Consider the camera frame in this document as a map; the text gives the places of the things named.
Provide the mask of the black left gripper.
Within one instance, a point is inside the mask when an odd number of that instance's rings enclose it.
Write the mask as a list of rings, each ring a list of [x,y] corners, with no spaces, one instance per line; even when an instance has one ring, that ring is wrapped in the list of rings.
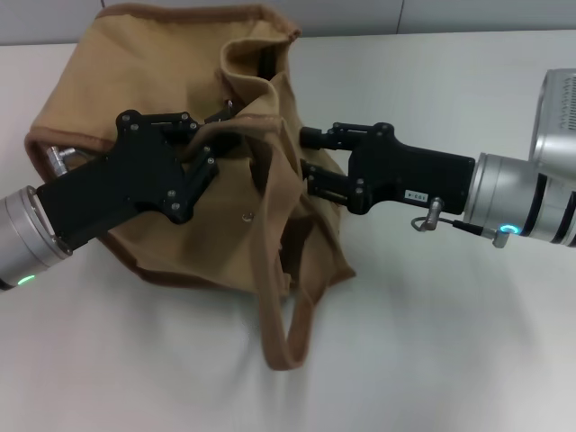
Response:
[[[121,113],[109,151],[38,188],[56,236],[76,250],[143,212],[159,212],[175,224],[189,221],[219,169],[212,147],[204,146],[185,172],[176,146],[232,117],[231,109],[203,121],[188,112]]]

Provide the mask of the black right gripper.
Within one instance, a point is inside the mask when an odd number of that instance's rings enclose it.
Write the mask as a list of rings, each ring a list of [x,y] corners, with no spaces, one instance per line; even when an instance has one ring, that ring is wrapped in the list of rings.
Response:
[[[306,149],[351,151],[348,176],[302,161],[308,195],[347,202],[358,215],[388,201],[427,208],[435,198],[444,212],[464,211],[476,164],[471,157],[403,144],[384,122],[335,122],[327,131],[302,127],[299,139]]]

